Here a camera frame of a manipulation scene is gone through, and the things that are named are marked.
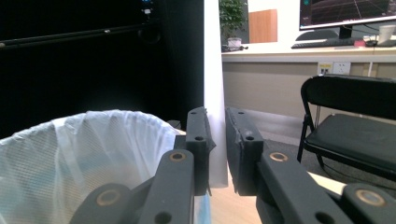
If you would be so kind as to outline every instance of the white plastic bag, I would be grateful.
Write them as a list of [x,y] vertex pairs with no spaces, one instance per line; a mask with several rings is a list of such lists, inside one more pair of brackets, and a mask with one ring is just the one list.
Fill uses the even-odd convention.
[[[155,116],[110,110],[0,140],[0,223],[68,223],[94,189],[107,183],[133,189],[153,177],[176,135]],[[195,200],[196,222],[207,223],[209,210],[201,205],[208,199]]]

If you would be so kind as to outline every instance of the monitor stand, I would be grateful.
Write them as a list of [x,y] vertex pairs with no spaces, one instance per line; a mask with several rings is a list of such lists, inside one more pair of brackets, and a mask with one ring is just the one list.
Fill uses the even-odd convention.
[[351,25],[340,26],[340,35],[338,37],[340,39],[352,38],[352,26]]
[[332,39],[338,38],[339,35],[334,30],[316,30],[305,32],[296,38],[296,41],[301,40],[317,40],[317,39]]

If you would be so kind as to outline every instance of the cup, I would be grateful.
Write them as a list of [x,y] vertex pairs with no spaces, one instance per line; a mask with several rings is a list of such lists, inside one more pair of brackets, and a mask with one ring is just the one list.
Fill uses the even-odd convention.
[[239,48],[241,46],[242,39],[239,37],[230,37],[228,38],[228,47],[236,47]]
[[384,43],[389,40],[393,32],[395,31],[396,25],[384,25],[379,27],[378,44]]

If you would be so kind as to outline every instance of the desk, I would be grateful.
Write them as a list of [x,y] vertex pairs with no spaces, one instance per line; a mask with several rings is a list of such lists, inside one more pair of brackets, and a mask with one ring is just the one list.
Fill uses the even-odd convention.
[[350,74],[396,78],[396,48],[291,49],[292,43],[244,45],[222,54],[224,103],[302,119],[300,88],[318,63],[350,62]]
[[[345,184],[323,176],[311,174],[322,187],[341,194]],[[258,224],[262,223],[256,209],[256,197],[241,197],[233,192],[233,183],[228,175],[230,185],[225,189],[212,189],[210,208],[213,224]]]

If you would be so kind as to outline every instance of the computer monitor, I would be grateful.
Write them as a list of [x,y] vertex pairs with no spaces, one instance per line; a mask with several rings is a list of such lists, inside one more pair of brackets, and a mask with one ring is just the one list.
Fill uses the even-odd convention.
[[353,25],[395,20],[393,0],[300,1],[300,31],[340,27],[339,38],[350,38]]

